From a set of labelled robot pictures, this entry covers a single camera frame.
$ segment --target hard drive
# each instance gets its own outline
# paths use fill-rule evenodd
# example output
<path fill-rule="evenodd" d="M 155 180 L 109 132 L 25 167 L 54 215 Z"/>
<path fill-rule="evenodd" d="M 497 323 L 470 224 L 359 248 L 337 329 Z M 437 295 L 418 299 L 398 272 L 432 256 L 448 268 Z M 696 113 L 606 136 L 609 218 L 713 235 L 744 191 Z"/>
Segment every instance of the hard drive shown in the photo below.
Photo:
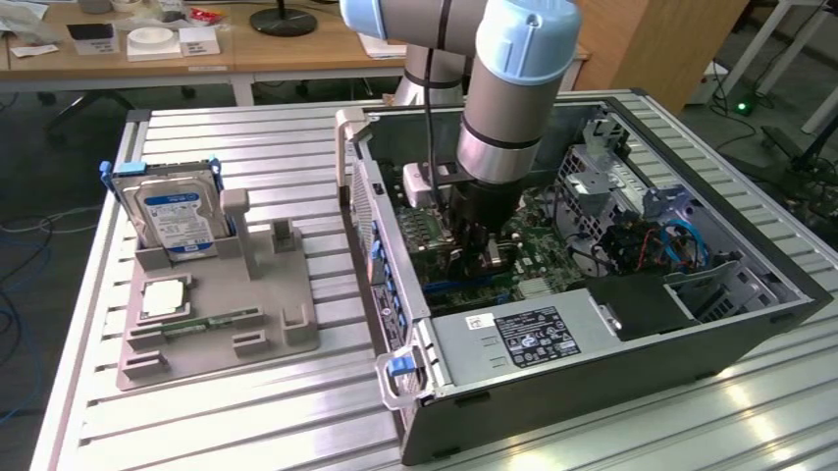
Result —
<path fill-rule="evenodd" d="M 203 160 L 179 164 L 101 166 L 137 229 L 142 248 L 162 247 L 173 261 L 217 255 L 215 240 L 231 235 L 221 205 L 221 164 Z"/>

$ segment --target red object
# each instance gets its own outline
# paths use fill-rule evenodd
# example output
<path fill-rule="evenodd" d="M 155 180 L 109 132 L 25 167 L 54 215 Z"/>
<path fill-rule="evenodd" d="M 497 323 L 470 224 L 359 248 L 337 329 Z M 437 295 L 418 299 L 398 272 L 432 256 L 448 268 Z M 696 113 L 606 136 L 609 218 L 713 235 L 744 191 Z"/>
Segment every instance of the red object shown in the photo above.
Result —
<path fill-rule="evenodd" d="M 209 26 L 225 19 L 225 14 L 222 12 L 202 10 L 201 8 L 191 8 L 189 15 L 194 20 L 207 24 Z"/>
<path fill-rule="evenodd" d="M 644 246 L 641 247 L 641 260 L 638 260 L 638 268 L 634 269 L 636 272 L 641 270 L 641 267 L 644 266 L 644 258 L 646 257 L 646 245 L 650 242 L 650 235 L 654 231 L 654 229 L 649 229 L 646 231 L 646 237 L 644 237 Z"/>

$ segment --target metal slotted surface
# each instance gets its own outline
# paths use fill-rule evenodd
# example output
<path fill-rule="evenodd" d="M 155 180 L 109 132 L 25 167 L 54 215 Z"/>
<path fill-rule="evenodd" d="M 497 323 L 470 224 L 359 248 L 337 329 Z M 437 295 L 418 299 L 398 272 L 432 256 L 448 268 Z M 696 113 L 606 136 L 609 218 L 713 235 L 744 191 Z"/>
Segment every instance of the metal slotted surface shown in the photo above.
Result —
<path fill-rule="evenodd" d="M 658 105 L 628 92 L 616 96 L 835 293 L 835 252 L 709 157 L 710 149 Z M 254 228 L 274 218 L 295 219 L 306 238 L 322 347 L 222 375 L 118 390 L 135 233 L 109 198 L 34 469 L 402 469 L 335 199 L 334 114 L 351 105 L 359 103 L 155 112 L 149 123 L 129 125 L 122 159 L 171 162 L 215 155 L 226 186 L 251 190 Z M 630 145 L 652 180 L 672 183 L 672 173 L 641 142 Z M 766 341 L 716 378 L 413 469 L 836 465 L 837 306 L 833 302 L 803 326 Z"/>

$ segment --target warning label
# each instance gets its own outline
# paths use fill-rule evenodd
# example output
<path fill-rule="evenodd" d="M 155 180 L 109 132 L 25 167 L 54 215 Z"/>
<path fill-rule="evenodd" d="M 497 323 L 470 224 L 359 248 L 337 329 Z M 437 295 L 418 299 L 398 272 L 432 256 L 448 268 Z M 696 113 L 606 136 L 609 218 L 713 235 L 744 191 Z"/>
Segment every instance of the warning label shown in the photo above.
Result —
<path fill-rule="evenodd" d="M 496 318 L 496 326 L 521 368 L 582 353 L 553 306 Z"/>

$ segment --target black lamp base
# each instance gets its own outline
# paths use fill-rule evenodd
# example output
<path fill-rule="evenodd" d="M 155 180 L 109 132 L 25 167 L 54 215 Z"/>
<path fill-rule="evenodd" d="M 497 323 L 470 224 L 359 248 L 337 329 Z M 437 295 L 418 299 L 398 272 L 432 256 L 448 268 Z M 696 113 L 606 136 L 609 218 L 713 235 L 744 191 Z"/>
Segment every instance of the black lamp base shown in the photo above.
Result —
<path fill-rule="evenodd" d="M 311 13 L 293 9 L 286 10 L 286 18 L 282 18 L 279 9 L 271 8 L 250 16 L 250 25 L 271 36 L 302 36 L 317 29 L 317 18 Z"/>

